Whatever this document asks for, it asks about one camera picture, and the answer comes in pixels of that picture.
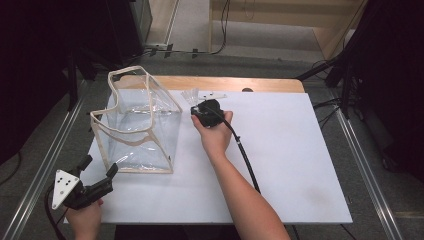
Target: transparent plastic bag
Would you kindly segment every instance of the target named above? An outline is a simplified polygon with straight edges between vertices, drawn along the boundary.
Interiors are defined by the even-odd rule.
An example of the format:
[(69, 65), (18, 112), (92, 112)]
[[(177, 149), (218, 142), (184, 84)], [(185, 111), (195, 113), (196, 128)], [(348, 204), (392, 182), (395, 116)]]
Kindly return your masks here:
[(107, 109), (92, 111), (93, 128), (106, 169), (172, 173), (182, 109), (142, 67), (110, 72)]

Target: gray floor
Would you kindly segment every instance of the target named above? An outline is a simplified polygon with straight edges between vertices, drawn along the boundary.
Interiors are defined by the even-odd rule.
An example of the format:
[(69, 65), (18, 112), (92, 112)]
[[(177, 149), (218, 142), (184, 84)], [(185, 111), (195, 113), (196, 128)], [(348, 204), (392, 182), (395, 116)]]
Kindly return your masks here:
[[(207, 22), (204, 21), (205, 8), (204, 4), (198, 3), (201, 1), (194, 2), (196, 3), (190, 0), (180, 0), (180, 8), (170, 38), (170, 43), (174, 43), (175, 50), (191, 50), (192, 48), (206, 50), (207, 32), (205, 34), (205, 29), (207, 29), (207, 26), (205, 24)], [(202, 20), (196, 20), (194, 13), (199, 13)], [(220, 56), (199, 56), (192, 59), (189, 55), (173, 54), (170, 58), (165, 59), (163, 55), (157, 54), (153, 57), (142, 58), (139, 64), (144, 66), (151, 74), (157, 75), (293, 78), (310, 69), (314, 62), (322, 59), (311, 29), (287, 27), (281, 30), (284, 32), (281, 36), (274, 36), (277, 30), (255, 34), (253, 29), (245, 28), (248, 28), (248, 26), (231, 27), (229, 25), (227, 48)], [(258, 28), (273, 29), (254, 26), (254, 29)], [(238, 31), (250, 31), (250, 33), (241, 34)], [(218, 47), (220, 45), (219, 35), (216, 34), (215, 36), (217, 39), (214, 40), (214, 44), (215, 47)], [(243, 38), (237, 40), (237, 36), (243, 36)], [(99, 74), (95, 82), (88, 82), (89, 91), (82, 105), (81, 114), (75, 119), (72, 131), (69, 132), (54, 164), (54, 169), (69, 169), (87, 153), (93, 134), (89, 131), (89, 117), (85, 113), (104, 106), (108, 94), (105, 74)], [(304, 87), (312, 103), (332, 98), (323, 81), (317, 77), (306, 80)], [(19, 201), (24, 197), (24, 193), (29, 188), (40, 165), (43, 164), (43, 159), (49, 151), (56, 132), (60, 129), (63, 119), (66, 118), (67, 102), (68, 99), (65, 96), (34, 131), (21, 150), (23, 163), (19, 171), (11, 180), (0, 186), (0, 211), (2, 212), (0, 235), (5, 233)], [(331, 111), (332, 107), (318, 109), (316, 112), (317, 119), (322, 119)], [(405, 212), (423, 213), (423, 184), (407, 173), (394, 174), (384, 170), (381, 165), (381, 156), (366, 126), (354, 114), (352, 114), (351, 121), (369, 164), (395, 216), (401, 216)], [(346, 225), (346, 228), (357, 239), (387, 239), (375, 205), (370, 198), (345, 134), (336, 117), (332, 117), (327, 123), (323, 129), (323, 136), (342, 190), (348, 199), (348, 206), (354, 221), (353, 224)], [(13, 170), (17, 159), (18, 156), (15, 156), (0, 166), (0, 180)], [(50, 174), (48, 183), (52, 179), (53, 174)], [(54, 239), (42, 206), (44, 190), (33, 206), (32, 214), (20, 239)], [(59, 215), (60, 213), (56, 212), (55, 218), (57, 219)], [(423, 214), (412, 217), (404, 217), (404, 215), (402, 215), (402, 218), (396, 218), (404, 239), (422, 239), (422, 236), (424, 236)], [(299, 225), (296, 228), (300, 239), (351, 239), (339, 225)], [(61, 225), (61, 229), (67, 236), (72, 236), (68, 225)], [(292, 228), (289, 226), (288, 229), (292, 238), (296, 239)], [(100, 239), (113, 239), (113, 233), (113, 225), (103, 225)], [(207, 239), (207, 237), (193, 237), (193, 239)]]

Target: gray carpet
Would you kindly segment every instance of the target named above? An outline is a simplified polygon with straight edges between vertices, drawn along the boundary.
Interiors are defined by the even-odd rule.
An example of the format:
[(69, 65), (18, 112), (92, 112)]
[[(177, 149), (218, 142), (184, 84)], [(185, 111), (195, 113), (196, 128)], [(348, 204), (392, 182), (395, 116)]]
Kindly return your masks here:
[[(191, 76), (229, 76), (229, 77), (259, 77), (259, 78), (293, 78), (311, 67), (310, 63), (288, 62), (270, 59), (223, 57), (199, 55), (192, 59), (190, 55), (172, 54), (164, 58), (162, 54), (153, 57), (145, 56), (139, 64), (153, 75), (191, 75)], [(54, 169), (70, 169), (74, 167), (88, 152), (93, 133), (90, 132), (90, 119), (85, 113), (97, 110), (105, 106), (109, 89), (106, 84), (107, 72), (98, 74), (96, 81), (89, 83), (89, 91), (85, 97), (81, 112), (77, 117), (72, 131), (63, 145), (57, 158)], [(313, 103), (323, 102), (331, 99), (328, 89), (323, 81), (312, 77), (304, 82), (305, 91), (309, 94)], [(28, 189), (41, 162), (44, 159), (60, 124), (66, 115), (68, 98), (65, 96), (50, 112), (39, 127), (34, 131), (22, 148), (22, 165), (11, 180), (0, 186), (0, 235), (3, 235), (13, 217), (19, 200)], [(333, 110), (332, 107), (323, 107), (317, 110), (317, 119), (322, 119)], [(378, 151), (372, 139), (367, 135), (367, 129), (360, 121), (356, 121), (360, 129), (361, 140), (364, 141), (373, 159), (373, 167), (378, 172), (381, 184), (386, 195), (390, 198), (390, 204), (396, 211), (407, 211), (411, 206), (415, 210), (422, 210), (419, 202), (423, 199), (422, 184), (411, 178), (408, 174), (401, 176), (387, 173), (379, 166)], [(345, 135), (335, 116), (333, 116), (323, 129), (323, 136), (333, 160), (337, 176), (340, 180), (342, 190), (349, 199), (349, 209), (352, 214), (353, 224), (345, 227), (357, 239), (386, 239), (385, 232), (377, 216), (374, 205), (369, 197), (364, 181), (359, 173), (352, 152), (346, 141)], [(6, 177), (17, 163), (18, 156), (10, 159), (0, 166), (0, 180)], [(48, 183), (53, 181), (54, 174), (50, 174)], [(407, 191), (403, 184), (413, 183), (414, 190)], [(40, 196), (34, 206), (26, 227), (23, 229), (20, 239), (55, 239), (54, 232), (48, 224), (43, 209), (43, 195)], [(55, 219), (60, 217), (60, 212), (54, 212)], [(406, 239), (419, 239), (424, 236), (423, 220), (403, 219), (399, 225)], [(69, 225), (60, 224), (61, 230), (71, 239), (72, 231)], [(352, 239), (340, 225), (298, 225), (296, 226), (300, 239)], [(113, 239), (115, 227), (103, 225), (99, 239)], [(291, 226), (288, 230), (292, 239), (296, 239)]]

